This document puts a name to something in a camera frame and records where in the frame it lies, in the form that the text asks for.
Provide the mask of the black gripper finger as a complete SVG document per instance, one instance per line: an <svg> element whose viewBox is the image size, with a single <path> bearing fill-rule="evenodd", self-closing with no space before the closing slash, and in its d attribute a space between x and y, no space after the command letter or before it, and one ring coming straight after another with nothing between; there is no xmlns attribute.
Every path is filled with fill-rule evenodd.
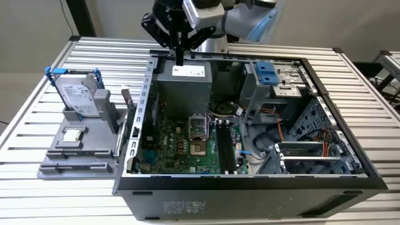
<svg viewBox="0 0 400 225"><path fill-rule="evenodd" d="M212 36L216 27L207 27L200 29L191 37L188 37L190 30L182 31L180 35L180 65L184 63L184 52L196 49L203 42Z"/></svg>
<svg viewBox="0 0 400 225"><path fill-rule="evenodd" d="M167 16L164 28L168 33L158 25L158 19L154 13L147 13L142 19L142 27L154 37L156 42L162 47L168 47L175 51L175 61L176 65L180 64L180 44L179 44L179 32L174 25L174 20L171 16Z"/></svg>

